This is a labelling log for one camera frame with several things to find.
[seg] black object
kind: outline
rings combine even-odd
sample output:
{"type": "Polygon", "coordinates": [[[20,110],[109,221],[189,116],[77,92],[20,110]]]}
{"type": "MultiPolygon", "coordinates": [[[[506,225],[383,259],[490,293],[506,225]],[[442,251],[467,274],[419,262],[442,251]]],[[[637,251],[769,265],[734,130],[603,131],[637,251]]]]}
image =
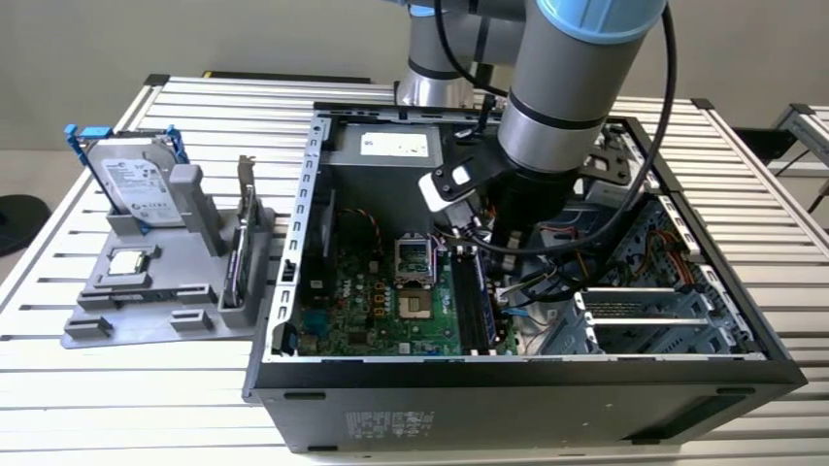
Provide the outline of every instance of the black object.
{"type": "Polygon", "coordinates": [[[33,196],[0,197],[0,256],[31,244],[51,214],[49,206],[33,196]]]}
{"type": "Polygon", "coordinates": [[[733,128],[733,130],[763,165],[782,157],[798,140],[785,129],[733,128]]]}
{"type": "Polygon", "coordinates": [[[824,197],[826,196],[820,195],[814,198],[814,200],[812,201],[812,204],[808,206],[808,209],[806,209],[808,213],[812,214],[817,210],[817,208],[820,207],[820,203],[824,202],[824,197]]]}
{"type": "Polygon", "coordinates": [[[456,71],[436,71],[436,70],[430,70],[424,66],[419,66],[411,58],[410,58],[410,68],[420,76],[424,76],[426,78],[431,78],[432,80],[438,80],[438,81],[456,80],[460,77],[460,73],[456,71]]]}
{"type": "Polygon", "coordinates": [[[475,65],[475,79],[480,83],[486,83],[486,84],[491,83],[494,74],[495,74],[495,66],[487,63],[478,63],[475,65]]]}
{"type": "Polygon", "coordinates": [[[791,167],[791,165],[794,165],[797,163],[797,161],[800,159],[804,158],[804,156],[809,153],[809,149],[804,150],[798,155],[794,156],[794,158],[791,158],[791,160],[789,160],[789,163],[786,163],[786,165],[783,165],[783,167],[777,170],[777,173],[774,173],[774,177],[779,177],[779,175],[782,175],[782,172],[785,172],[786,170],[789,170],[789,168],[791,167]]]}
{"type": "Polygon", "coordinates": [[[147,76],[144,85],[165,85],[169,81],[169,75],[152,74],[147,76]]]}
{"type": "Polygon", "coordinates": [[[801,115],[814,115],[814,110],[806,104],[789,104],[791,111],[801,115]]]}
{"type": "Polygon", "coordinates": [[[291,75],[283,73],[246,73],[237,71],[205,71],[205,78],[228,80],[260,80],[260,81],[302,81],[307,83],[343,83],[343,84],[371,84],[370,78],[356,78],[350,76],[316,76],[316,75],[291,75]]]}
{"type": "Polygon", "coordinates": [[[458,312],[458,329],[463,353],[478,350],[486,354],[490,348],[483,301],[487,296],[480,293],[475,256],[472,254],[454,254],[452,256],[452,292],[455,295],[455,310],[458,312]]]}
{"type": "Polygon", "coordinates": [[[496,87],[488,85],[487,83],[480,83],[478,79],[468,74],[468,72],[460,66],[458,62],[458,58],[452,53],[452,48],[450,47],[450,39],[446,34],[446,24],[443,23],[443,2],[440,0],[435,0],[435,25],[438,29],[438,40],[440,41],[440,48],[443,49],[443,54],[446,55],[446,59],[450,60],[452,64],[452,68],[455,71],[463,76],[463,78],[474,85],[476,88],[486,90],[487,92],[492,92],[495,95],[500,97],[506,97],[506,91],[503,89],[498,89],[496,87]]]}
{"type": "Polygon", "coordinates": [[[690,103],[693,104],[694,107],[697,107],[699,110],[715,110],[714,108],[714,104],[711,103],[711,101],[706,98],[702,97],[693,97],[690,99],[690,103]]]}

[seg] robotic arm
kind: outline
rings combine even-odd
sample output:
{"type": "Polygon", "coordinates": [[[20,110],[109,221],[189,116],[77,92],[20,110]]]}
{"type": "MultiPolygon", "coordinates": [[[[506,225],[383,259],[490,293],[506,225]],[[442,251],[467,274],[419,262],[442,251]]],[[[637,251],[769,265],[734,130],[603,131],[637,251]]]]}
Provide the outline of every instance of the robotic arm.
{"type": "MultiPolygon", "coordinates": [[[[420,190],[432,213],[446,215],[458,236],[475,241],[482,248],[502,254],[553,253],[523,249],[533,227],[563,209],[645,35],[661,16],[670,21],[667,0],[412,0],[410,3],[439,10],[412,7],[418,13],[414,22],[436,15],[430,19],[436,19],[438,27],[443,22],[447,42],[458,41],[458,50],[464,50],[462,30],[468,27],[470,4],[476,6],[479,15],[491,15],[491,21],[498,24],[520,24],[518,19],[525,18],[523,27],[508,29],[511,34],[520,31],[522,39],[498,138],[458,163],[444,165],[426,176],[420,190]],[[486,195],[496,212],[488,244],[472,234],[478,221],[467,202],[472,194],[486,195]]],[[[422,56],[415,46],[410,63],[422,56]]],[[[464,66],[467,56],[460,54],[458,61],[464,66]]],[[[669,93],[673,93],[675,58],[674,69],[669,68],[669,93]]],[[[666,97],[662,133],[673,95],[666,97]]],[[[653,159],[661,138],[654,138],[647,159],[653,159]]],[[[649,168],[646,163],[631,191],[638,191],[649,168]]],[[[633,199],[629,195],[619,212],[627,209],[633,199]]],[[[617,218],[613,216],[605,226],[610,227],[617,218]]]]}

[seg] wire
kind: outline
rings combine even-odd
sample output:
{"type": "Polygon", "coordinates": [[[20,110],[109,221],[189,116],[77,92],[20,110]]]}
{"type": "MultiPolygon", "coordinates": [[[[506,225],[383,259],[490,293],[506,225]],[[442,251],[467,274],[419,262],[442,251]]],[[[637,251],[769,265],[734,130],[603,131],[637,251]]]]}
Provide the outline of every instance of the wire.
{"type": "Polygon", "coordinates": [[[527,342],[527,344],[523,346],[523,351],[525,351],[525,355],[527,355],[527,351],[530,350],[530,346],[535,343],[535,340],[546,333],[549,332],[550,327],[547,327],[545,330],[542,330],[539,333],[537,333],[535,335],[533,335],[533,338],[530,339],[530,341],[527,342]]]}
{"type": "Polygon", "coordinates": [[[795,163],[800,159],[802,159],[802,158],[804,158],[804,156],[805,156],[806,154],[808,154],[808,149],[806,149],[806,150],[804,150],[804,151],[802,151],[802,152],[801,152],[801,153],[800,153],[800,154],[798,154],[798,155],[797,155],[797,156],[795,156],[791,160],[789,160],[789,163],[786,163],[786,165],[785,165],[785,166],[783,166],[779,170],[777,170],[777,173],[774,174],[774,177],[777,178],[782,172],[785,172],[786,170],[789,170],[789,167],[790,167],[791,165],[794,165],[794,163],[795,163]]]}
{"type": "MultiPolygon", "coordinates": [[[[565,227],[555,227],[555,226],[546,226],[542,225],[539,227],[539,229],[545,230],[545,231],[562,231],[562,232],[567,232],[573,235],[573,239],[578,240],[579,239],[579,230],[575,226],[565,226],[565,227]]],[[[575,258],[579,261],[579,267],[582,268],[582,274],[585,275],[585,278],[589,277],[590,273],[587,271],[587,264],[585,264],[585,259],[582,258],[582,252],[579,250],[575,250],[575,258]]]]}
{"type": "Polygon", "coordinates": [[[693,274],[690,273],[690,269],[685,266],[685,261],[675,251],[669,250],[669,242],[678,243],[677,235],[667,230],[650,230],[647,231],[647,236],[645,237],[645,256],[642,257],[642,263],[638,264],[635,271],[633,272],[633,278],[638,278],[641,273],[645,271],[647,264],[650,262],[650,257],[653,255],[650,248],[650,240],[653,238],[659,238],[662,240],[662,244],[665,247],[665,252],[669,260],[674,264],[674,268],[677,269],[677,274],[683,283],[694,283],[693,274]]]}
{"type": "Polygon", "coordinates": [[[370,220],[371,226],[374,227],[374,236],[376,237],[376,252],[382,253],[383,252],[383,241],[382,241],[382,237],[379,236],[379,224],[376,223],[376,220],[374,219],[371,214],[366,212],[363,209],[340,209],[338,213],[339,214],[359,214],[360,216],[364,216],[370,220]]]}
{"type": "Polygon", "coordinates": [[[455,53],[452,52],[452,48],[450,47],[450,39],[446,35],[446,24],[443,23],[443,2],[440,0],[435,0],[435,25],[438,26],[438,39],[440,41],[440,48],[443,49],[443,54],[446,55],[446,59],[450,60],[452,64],[452,68],[455,71],[463,76],[463,78],[479,89],[486,90],[487,92],[499,95],[500,97],[506,97],[506,91],[503,89],[498,89],[496,87],[483,83],[474,76],[468,74],[460,63],[458,62],[458,58],[455,57],[455,53]]]}
{"type": "Polygon", "coordinates": [[[543,323],[542,321],[539,321],[537,318],[530,316],[530,313],[527,313],[527,311],[523,310],[523,309],[519,309],[519,308],[506,308],[506,309],[502,310],[502,313],[504,313],[504,314],[507,314],[510,316],[529,318],[539,327],[549,327],[549,322],[543,323]]]}
{"type": "Polygon", "coordinates": [[[824,195],[817,196],[817,198],[814,199],[814,202],[812,202],[812,205],[808,206],[806,212],[812,213],[817,210],[817,207],[820,206],[820,203],[824,201],[824,195]]]}
{"type": "Polygon", "coordinates": [[[617,223],[619,222],[625,212],[633,205],[633,201],[637,198],[638,190],[645,183],[645,179],[647,178],[647,174],[650,173],[650,169],[653,168],[653,164],[657,159],[657,153],[659,151],[659,147],[662,146],[665,134],[669,129],[669,119],[671,116],[671,110],[674,108],[674,98],[677,96],[677,34],[674,32],[674,18],[671,17],[671,8],[667,4],[665,6],[665,11],[662,12],[662,24],[665,29],[665,46],[667,55],[667,78],[665,86],[665,101],[662,103],[662,113],[659,114],[657,131],[653,136],[650,148],[647,149],[647,156],[645,157],[645,162],[642,163],[635,178],[633,179],[631,188],[629,189],[619,209],[614,212],[613,216],[610,216],[610,219],[605,222],[605,224],[593,233],[590,233],[590,235],[563,245],[531,249],[504,248],[496,245],[491,245],[482,239],[471,236],[470,241],[475,243],[475,245],[478,245],[482,249],[506,255],[562,254],[565,252],[577,250],[578,248],[583,248],[591,245],[606,234],[615,231],[617,223]]]}

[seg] metal panel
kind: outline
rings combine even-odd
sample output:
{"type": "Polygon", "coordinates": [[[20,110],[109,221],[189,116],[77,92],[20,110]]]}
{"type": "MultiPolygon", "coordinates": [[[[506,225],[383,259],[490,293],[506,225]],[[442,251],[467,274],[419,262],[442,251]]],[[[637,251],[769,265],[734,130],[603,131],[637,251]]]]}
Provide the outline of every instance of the metal panel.
{"type": "MultiPolygon", "coordinates": [[[[201,163],[208,192],[223,194],[216,197],[220,206],[232,207],[239,200],[227,188],[235,184],[239,154],[255,155],[256,177],[267,190],[264,202],[284,214],[292,209],[292,194],[283,194],[296,183],[306,139],[302,125],[307,124],[312,102],[388,103],[392,98],[384,85],[193,78],[172,78],[153,102],[144,95],[148,92],[136,98],[123,124],[136,121],[140,127],[160,127],[176,121],[187,126],[188,153],[201,163]],[[147,115],[144,121],[137,121],[137,113],[147,115]]],[[[653,98],[621,98],[614,109],[639,117],[649,131],[659,111],[661,101],[653,98]]],[[[808,388],[681,449],[387,452],[372,453],[371,458],[306,456],[302,461],[826,464],[829,313],[822,310],[829,303],[829,276],[824,267],[812,264],[829,264],[829,258],[814,244],[814,232],[793,216],[779,186],[757,177],[745,151],[722,137],[722,131],[710,115],[687,100],[677,101],[673,133],[662,153],[677,171],[705,170],[679,176],[679,182],[722,248],[753,251],[727,252],[726,256],[793,357],[806,367],[812,380],[808,388]],[[729,202],[713,204],[713,200],[729,202]],[[774,207],[771,200],[787,204],[774,207]],[[765,241],[767,236],[775,236],[774,241],[765,241]],[[802,245],[806,249],[797,251],[808,253],[757,253],[758,248],[765,250],[765,245],[778,243],[802,245]]],[[[0,335],[7,336],[7,341],[0,341],[0,367],[13,371],[7,373],[11,377],[0,378],[0,425],[13,426],[0,429],[0,450],[11,451],[0,453],[0,462],[229,463],[239,461],[240,452],[247,461],[296,462],[264,410],[240,402],[250,342],[75,351],[60,347],[55,337],[63,333],[71,313],[72,281],[83,279],[91,270],[96,247],[108,231],[100,220],[107,200],[87,185],[84,174],[0,286],[0,296],[8,296],[0,314],[0,335]]],[[[284,232],[283,222],[279,234],[284,232]]]]}

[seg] metal bracket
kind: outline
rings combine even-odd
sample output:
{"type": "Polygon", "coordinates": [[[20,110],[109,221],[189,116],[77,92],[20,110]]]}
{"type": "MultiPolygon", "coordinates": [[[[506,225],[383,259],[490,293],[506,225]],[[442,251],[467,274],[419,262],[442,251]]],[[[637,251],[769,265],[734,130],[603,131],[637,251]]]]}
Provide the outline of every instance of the metal bracket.
{"type": "Polygon", "coordinates": [[[619,186],[631,182],[631,166],[621,150],[593,148],[589,152],[589,161],[591,160],[601,160],[607,168],[601,169],[594,165],[583,165],[579,169],[583,178],[602,180],[619,186]]]}

